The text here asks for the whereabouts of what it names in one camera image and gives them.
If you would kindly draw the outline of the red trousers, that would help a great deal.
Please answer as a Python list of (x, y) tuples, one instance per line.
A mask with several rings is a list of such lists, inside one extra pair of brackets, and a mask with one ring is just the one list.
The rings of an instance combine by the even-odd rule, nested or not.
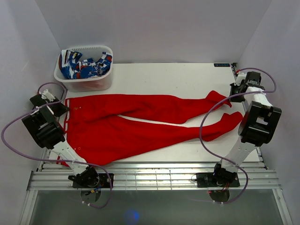
[(211, 108), (231, 106), (212, 90), (205, 98), (171, 95), (104, 94), (67, 98), (64, 129), (67, 142), (87, 162), (106, 165), (178, 143), (202, 138), (213, 141), (234, 130), (242, 114), (224, 113), (204, 127), (184, 124)]

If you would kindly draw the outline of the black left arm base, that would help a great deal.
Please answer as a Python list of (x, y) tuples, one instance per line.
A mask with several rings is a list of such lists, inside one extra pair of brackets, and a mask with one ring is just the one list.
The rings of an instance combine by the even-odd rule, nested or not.
[(73, 181), (72, 187), (73, 188), (109, 188), (110, 187), (110, 181), (111, 180), (112, 186), (113, 186), (113, 180), (114, 180), (114, 174), (109, 173), (109, 176), (107, 176), (106, 173), (99, 173), (98, 176), (91, 180), (87, 180), (81, 184), (76, 183)]

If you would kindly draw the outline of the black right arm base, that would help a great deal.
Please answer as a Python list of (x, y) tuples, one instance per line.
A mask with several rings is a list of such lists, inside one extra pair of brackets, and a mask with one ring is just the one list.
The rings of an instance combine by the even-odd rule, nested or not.
[(195, 181), (198, 188), (238, 188), (240, 187), (240, 181), (236, 176), (232, 182), (227, 180), (216, 178), (212, 172), (200, 172), (196, 173)]

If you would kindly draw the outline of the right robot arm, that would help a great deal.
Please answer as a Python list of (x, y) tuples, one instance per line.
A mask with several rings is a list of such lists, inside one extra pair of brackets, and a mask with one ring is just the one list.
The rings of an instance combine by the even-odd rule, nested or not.
[(230, 100), (244, 101), (248, 109), (240, 123), (237, 142), (225, 159), (215, 165), (211, 179), (217, 186), (229, 186), (237, 181), (238, 166), (252, 151), (271, 141), (282, 114), (282, 110), (267, 99), (259, 72), (239, 70), (235, 75), (235, 82), (230, 84)]

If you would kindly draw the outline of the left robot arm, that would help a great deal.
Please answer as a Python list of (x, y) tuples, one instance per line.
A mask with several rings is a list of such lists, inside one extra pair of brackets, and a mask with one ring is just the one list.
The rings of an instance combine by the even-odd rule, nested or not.
[(28, 132), (41, 148), (56, 153), (72, 170), (69, 180), (85, 187), (99, 185), (100, 178), (93, 166), (87, 165), (65, 139), (65, 132), (57, 118), (69, 111), (56, 97), (51, 94), (37, 94), (30, 98), (34, 112), (22, 119)]

